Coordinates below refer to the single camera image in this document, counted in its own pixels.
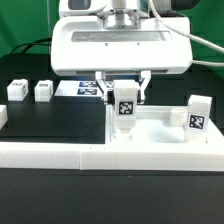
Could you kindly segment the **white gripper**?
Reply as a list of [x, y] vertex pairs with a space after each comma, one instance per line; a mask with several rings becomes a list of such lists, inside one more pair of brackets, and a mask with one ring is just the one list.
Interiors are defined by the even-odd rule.
[[60, 19], [51, 43], [51, 66], [60, 76], [95, 72], [105, 104], [114, 103], [105, 72], [138, 72], [137, 103], [145, 102], [145, 90], [154, 74], [181, 74], [193, 61], [190, 40], [160, 23], [144, 19], [138, 29], [106, 29], [96, 16]]

